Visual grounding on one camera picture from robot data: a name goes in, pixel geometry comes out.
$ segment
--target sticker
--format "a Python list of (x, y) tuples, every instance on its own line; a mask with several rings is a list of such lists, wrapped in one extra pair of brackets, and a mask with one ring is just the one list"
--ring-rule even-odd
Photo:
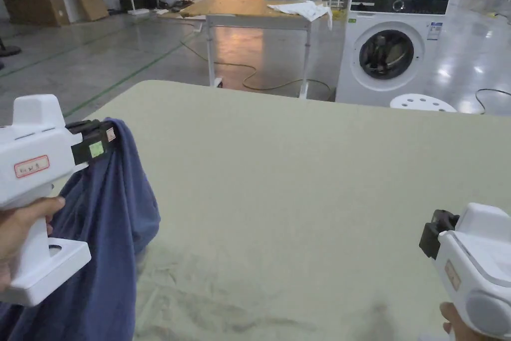
[(444, 23), (431, 23), (429, 27), (428, 40), (438, 40)]
[(115, 133), (113, 132), (113, 128), (107, 129), (106, 137), (108, 137), (108, 142), (115, 140)]
[(452, 284), (452, 287), (456, 292), (458, 292), (458, 289), (460, 289), (460, 285), (462, 284), (462, 280), (460, 280), (460, 276), (458, 276), (458, 274), (456, 273), (456, 270), (454, 269), (454, 265), (452, 264), (451, 260), (447, 260), (446, 273), (447, 277), (449, 278), (449, 281)]
[(39, 156), (14, 166), (17, 178), (26, 177), (49, 168), (48, 156)]
[(100, 154), (105, 153), (103, 150), (103, 143), (98, 141), (97, 143), (89, 145), (90, 155), (92, 158), (98, 157)]

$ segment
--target white stool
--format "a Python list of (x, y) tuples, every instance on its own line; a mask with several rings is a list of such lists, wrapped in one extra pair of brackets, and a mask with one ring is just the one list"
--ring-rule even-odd
[(406, 93), (394, 98), (390, 102), (390, 108), (457, 112), (444, 101), (418, 93)]

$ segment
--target blue towel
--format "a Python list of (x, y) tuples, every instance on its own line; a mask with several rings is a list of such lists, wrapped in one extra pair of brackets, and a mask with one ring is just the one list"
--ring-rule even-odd
[(71, 176), (53, 236), (86, 241), (91, 261), (34, 308), (0, 305), (0, 340), (131, 341), (135, 255), (159, 228), (156, 199), (128, 127), (112, 121), (116, 149)]

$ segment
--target beige table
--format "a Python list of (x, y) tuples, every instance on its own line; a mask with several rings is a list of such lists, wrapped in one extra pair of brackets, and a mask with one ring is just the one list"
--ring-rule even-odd
[(414, 341), (446, 294), (433, 211), (511, 212), (511, 120), (163, 81), (93, 113), (131, 128), (162, 214), (138, 340)]
[[(302, 81), (299, 97), (307, 98), (309, 57), (312, 39), (312, 25), (318, 22), (308, 21), (299, 15), (289, 15), (278, 10), (269, 8), (268, 5), (291, 4), (301, 1), (289, 0), (201, 0), (183, 9), (182, 17), (205, 16), (206, 32), (208, 39), (208, 69), (210, 87), (222, 87), (221, 78), (215, 76), (215, 52), (212, 28), (214, 27), (239, 27), (239, 28), (271, 28), (292, 29), (306, 31), (305, 55), (303, 60)], [(164, 14), (162, 18), (175, 17), (172, 14)]]

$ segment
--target person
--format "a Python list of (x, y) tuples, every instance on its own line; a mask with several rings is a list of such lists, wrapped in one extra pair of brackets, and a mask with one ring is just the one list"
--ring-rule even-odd
[[(31, 226), (40, 218), (46, 218), (48, 223), (64, 205), (63, 197), (41, 198), (23, 208), (0, 211), (0, 292), (11, 283), (9, 264), (20, 252)], [(46, 229), (50, 235), (49, 224)]]
[(456, 307), (451, 302), (440, 305), (442, 316), (448, 321), (444, 323), (444, 330), (450, 334), (454, 330), (456, 341), (497, 341), (497, 339), (480, 335), (469, 328), (462, 320)]

